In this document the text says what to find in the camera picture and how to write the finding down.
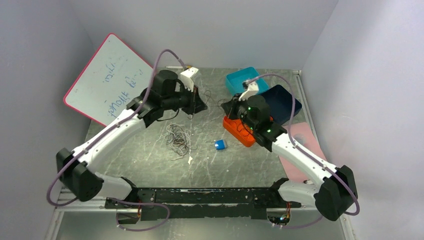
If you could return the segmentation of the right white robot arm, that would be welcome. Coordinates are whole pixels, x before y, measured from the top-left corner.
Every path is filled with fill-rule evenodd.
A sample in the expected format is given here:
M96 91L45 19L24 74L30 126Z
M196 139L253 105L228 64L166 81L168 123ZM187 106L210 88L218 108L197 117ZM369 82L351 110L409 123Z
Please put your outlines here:
M350 212L358 215L360 205L353 171L346 165L336 165L323 160L305 148L284 128L273 121L271 108L261 95L240 100L236 94L230 101L221 104L230 120L240 120L251 132L255 141L269 152L277 154L304 173L310 184L286 180L270 193L270 202L282 207L287 202L297 202L315 207L330 221Z

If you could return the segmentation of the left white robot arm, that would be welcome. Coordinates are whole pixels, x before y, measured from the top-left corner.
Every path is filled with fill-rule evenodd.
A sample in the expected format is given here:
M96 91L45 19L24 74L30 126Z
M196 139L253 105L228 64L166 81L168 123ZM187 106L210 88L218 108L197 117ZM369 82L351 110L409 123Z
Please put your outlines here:
M199 70L188 68L177 74L161 70L152 83L133 98L107 127L84 144L56 154L59 180L86 202L94 197L117 199L124 207L132 208L139 200L137 186L125 177L111 177L98 172L100 162L134 134L152 123L161 121L164 112L183 111L193 115L208 107L199 95L194 77Z

